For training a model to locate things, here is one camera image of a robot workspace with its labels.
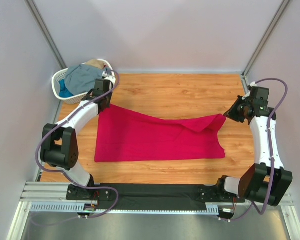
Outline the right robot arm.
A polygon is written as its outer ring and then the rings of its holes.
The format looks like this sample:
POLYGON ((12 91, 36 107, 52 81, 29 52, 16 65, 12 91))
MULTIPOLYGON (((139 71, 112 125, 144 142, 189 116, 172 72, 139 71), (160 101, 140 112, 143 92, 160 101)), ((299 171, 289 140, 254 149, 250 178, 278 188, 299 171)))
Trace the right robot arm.
POLYGON ((285 170, 276 140, 276 112, 269 107, 269 89, 252 83, 249 92, 238 96, 224 116, 235 122, 247 122, 253 136, 254 164, 240 178, 222 176, 217 181, 221 192, 243 200, 276 207, 293 180, 285 170))

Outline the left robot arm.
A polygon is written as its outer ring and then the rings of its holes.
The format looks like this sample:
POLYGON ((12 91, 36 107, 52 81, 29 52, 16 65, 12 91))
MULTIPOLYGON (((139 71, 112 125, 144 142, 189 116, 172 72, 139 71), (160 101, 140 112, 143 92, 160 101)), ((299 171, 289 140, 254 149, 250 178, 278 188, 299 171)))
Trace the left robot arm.
POLYGON ((36 156, 57 173, 69 178, 67 200, 92 200, 97 195, 94 178, 79 163, 77 135, 93 118, 110 106, 116 78, 96 79, 94 88, 82 98, 78 107, 56 124, 46 124, 36 156))

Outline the red t shirt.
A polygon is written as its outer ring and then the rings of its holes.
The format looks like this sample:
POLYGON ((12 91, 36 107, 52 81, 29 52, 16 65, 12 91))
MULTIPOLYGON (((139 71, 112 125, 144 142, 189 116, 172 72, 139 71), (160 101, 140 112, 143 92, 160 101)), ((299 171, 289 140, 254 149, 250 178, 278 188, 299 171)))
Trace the red t shirt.
POLYGON ((116 105, 98 118, 96 163, 222 159, 221 114, 160 119, 116 105))

